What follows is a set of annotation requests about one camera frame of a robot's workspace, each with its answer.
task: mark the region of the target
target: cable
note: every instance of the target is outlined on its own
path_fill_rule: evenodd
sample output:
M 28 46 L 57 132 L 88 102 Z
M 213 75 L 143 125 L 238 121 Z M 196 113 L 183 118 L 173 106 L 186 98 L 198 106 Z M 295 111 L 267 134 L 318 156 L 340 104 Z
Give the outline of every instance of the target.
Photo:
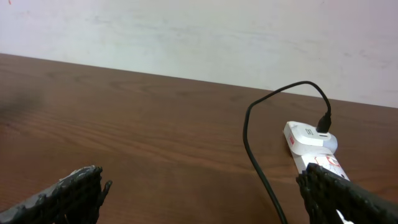
M 265 97 L 258 99 L 256 101 L 254 101 L 253 103 L 250 104 L 250 106 L 248 107 L 248 110 L 246 111 L 246 116 L 244 118 L 244 124 L 243 124 L 243 144 L 244 144 L 244 148 L 246 149 L 246 152 L 248 153 L 248 156 L 250 158 L 251 163 L 253 164 L 254 169 L 256 170 L 257 174 L 259 175 L 261 182 L 264 184 L 264 187 L 267 189 L 267 192 L 269 194 L 269 197 L 272 200 L 272 203 L 275 206 L 275 209 L 278 213 L 278 216 L 280 218 L 280 221 L 282 222 L 282 224 L 287 224 L 287 220 L 284 214 L 284 211 L 282 210 L 282 207 L 280 206 L 278 199 L 275 196 L 274 191 L 272 190 L 271 185 L 269 184 L 267 177 L 264 175 L 263 171 L 261 170 L 259 164 L 257 163 L 256 159 L 254 158 L 253 153 L 250 150 L 250 146 L 249 146 L 249 142 L 248 142 L 248 126 L 249 126 L 249 118 L 250 118 L 250 112 L 251 109 L 253 108 L 253 106 L 255 106 L 256 104 L 274 96 L 277 93 L 280 93 L 284 90 L 287 90 L 289 88 L 298 86 L 298 85 L 303 85 L 303 84 L 309 84 L 311 86 L 313 86 L 314 88 L 316 88 L 318 90 L 318 92 L 321 94 L 322 98 L 325 100 L 325 103 L 328 107 L 328 111 L 325 113 L 325 115 L 321 118 L 321 120 L 319 120 L 318 126 L 317 126 L 317 131 L 320 130 L 319 132 L 324 133 L 326 131 L 326 133 L 329 130 L 330 124 L 331 124 L 331 120 L 330 120 L 330 116 L 331 116 L 331 109 L 330 109 L 330 103 L 328 98 L 326 97 L 326 95 L 323 93 L 323 91 L 321 90 L 321 88 L 319 88 L 319 86 L 313 82 L 310 81 L 302 81 L 302 82 L 297 82 L 297 83 L 293 83 L 290 85 L 287 85 L 285 87 L 279 88 L 275 91 L 273 91 L 272 93 L 266 95 Z

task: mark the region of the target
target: white wall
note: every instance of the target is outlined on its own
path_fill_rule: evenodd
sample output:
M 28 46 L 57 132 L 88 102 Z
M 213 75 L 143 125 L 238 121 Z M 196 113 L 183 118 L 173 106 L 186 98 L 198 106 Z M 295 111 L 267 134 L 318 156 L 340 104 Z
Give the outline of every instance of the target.
M 10 1 L 1 53 L 398 108 L 397 0 Z

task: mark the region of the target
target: red logo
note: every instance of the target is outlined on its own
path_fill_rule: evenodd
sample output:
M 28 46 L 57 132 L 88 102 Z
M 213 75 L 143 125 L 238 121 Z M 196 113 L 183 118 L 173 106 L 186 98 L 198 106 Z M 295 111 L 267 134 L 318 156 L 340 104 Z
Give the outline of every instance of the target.
M 290 136 L 290 142 L 292 143 L 292 146 L 293 146 L 294 145 L 294 140 L 293 140 L 292 136 Z

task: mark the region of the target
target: wood grain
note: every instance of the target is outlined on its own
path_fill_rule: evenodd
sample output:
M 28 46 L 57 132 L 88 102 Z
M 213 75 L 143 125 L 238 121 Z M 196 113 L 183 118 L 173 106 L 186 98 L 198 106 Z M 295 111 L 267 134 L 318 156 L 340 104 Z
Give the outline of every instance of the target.
M 242 143 L 246 108 L 268 91 L 11 55 L 0 80 L 0 210 L 96 164 L 114 182 L 99 223 L 279 223 Z M 398 110 L 331 105 L 349 178 L 397 203 Z M 289 223 L 308 215 L 282 128 L 324 111 L 283 93 L 252 112 L 249 141 Z

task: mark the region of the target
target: brown tabletop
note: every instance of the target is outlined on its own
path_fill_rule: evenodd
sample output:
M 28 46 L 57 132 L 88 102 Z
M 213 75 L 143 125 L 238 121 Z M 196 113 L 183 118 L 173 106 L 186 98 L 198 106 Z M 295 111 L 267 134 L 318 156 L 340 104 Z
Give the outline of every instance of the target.
M 246 108 L 268 93 L 0 55 L 0 210 L 96 164 L 114 182 L 98 223 L 280 223 L 242 142 Z M 397 203 L 398 109 L 331 108 L 348 177 Z M 289 223 L 308 215 L 282 129 L 325 111 L 287 93 L 252 111 L 249 142 Z

